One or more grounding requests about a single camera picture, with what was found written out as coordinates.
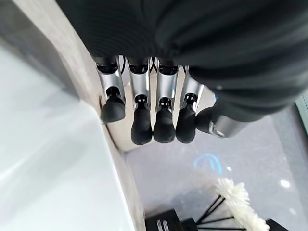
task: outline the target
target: black fabric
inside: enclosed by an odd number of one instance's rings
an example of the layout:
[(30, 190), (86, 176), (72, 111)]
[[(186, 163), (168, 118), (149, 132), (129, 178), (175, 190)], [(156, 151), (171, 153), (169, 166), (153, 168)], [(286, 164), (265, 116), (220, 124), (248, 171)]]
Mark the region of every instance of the black fabric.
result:
[(235, 120), (279, 111), (307, 87), (307, 0), (57, 2), (94, 60), (155, 56), (189, 65), (228, 108), (218, 111)]

